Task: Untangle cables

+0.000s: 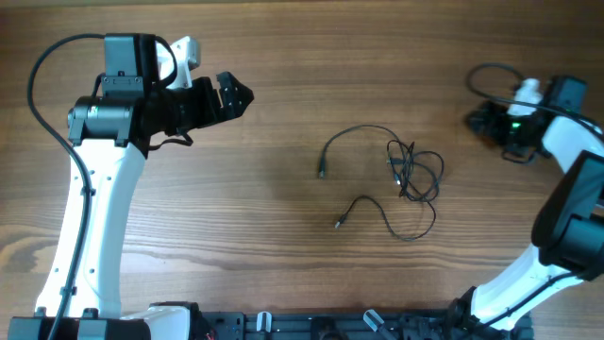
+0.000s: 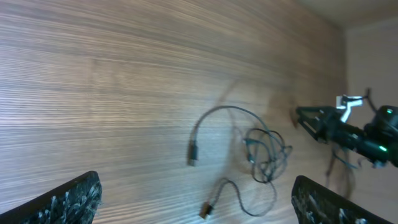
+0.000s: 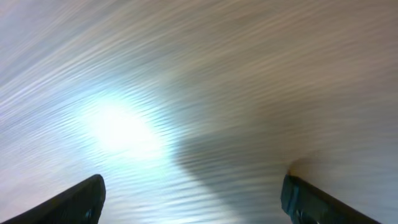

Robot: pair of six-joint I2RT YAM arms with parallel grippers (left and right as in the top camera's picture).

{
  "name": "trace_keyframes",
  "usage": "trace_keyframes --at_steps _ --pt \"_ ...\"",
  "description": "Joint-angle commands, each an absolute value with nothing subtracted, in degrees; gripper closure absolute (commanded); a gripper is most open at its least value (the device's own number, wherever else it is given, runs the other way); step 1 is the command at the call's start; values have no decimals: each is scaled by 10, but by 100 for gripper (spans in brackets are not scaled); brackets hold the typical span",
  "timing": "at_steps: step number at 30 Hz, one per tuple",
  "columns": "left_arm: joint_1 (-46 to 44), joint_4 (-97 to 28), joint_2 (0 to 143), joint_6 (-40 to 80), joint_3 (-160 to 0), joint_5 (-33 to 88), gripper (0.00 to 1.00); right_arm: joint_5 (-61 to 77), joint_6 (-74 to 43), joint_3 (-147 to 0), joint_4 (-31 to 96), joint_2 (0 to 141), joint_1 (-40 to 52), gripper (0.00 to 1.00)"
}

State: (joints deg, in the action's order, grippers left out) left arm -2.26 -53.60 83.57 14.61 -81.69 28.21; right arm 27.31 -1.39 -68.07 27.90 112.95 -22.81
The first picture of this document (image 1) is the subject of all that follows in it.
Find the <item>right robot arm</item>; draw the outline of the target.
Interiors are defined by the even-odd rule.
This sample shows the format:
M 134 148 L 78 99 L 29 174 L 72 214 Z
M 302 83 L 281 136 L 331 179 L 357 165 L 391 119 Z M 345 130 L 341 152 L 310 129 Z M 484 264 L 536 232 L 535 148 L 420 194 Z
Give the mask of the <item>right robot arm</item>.
M 581 115 L 585 81 L 525 78 L 513 99 L 488 96 L 467 125 L 513 161 L 554 159 L 564 176 L 538 212 L 528 248 L 495 279 L 454 300 L 446 339 L 526 339 L 523 317 L 561 290 L 603 274 L 603 130 Z

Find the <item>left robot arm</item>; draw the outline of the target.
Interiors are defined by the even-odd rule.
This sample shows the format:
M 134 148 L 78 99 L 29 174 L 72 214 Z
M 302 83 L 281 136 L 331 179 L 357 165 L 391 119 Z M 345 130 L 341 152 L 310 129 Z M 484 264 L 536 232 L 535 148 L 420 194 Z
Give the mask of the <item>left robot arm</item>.
M 126 222 L 151 139 L 191 145 L 190 131 L 239 118 L 253 92 L 234 75 L 192 78 L 197 45 L 143 33 L 102 38 L 105 70 L 68 113 L 59 144 L 71 159 L 55 259 L 30 317 L 10 320 L 11 339 L 212 339 L 190 302 L 160 302 L 126 315 L 120 263 Z

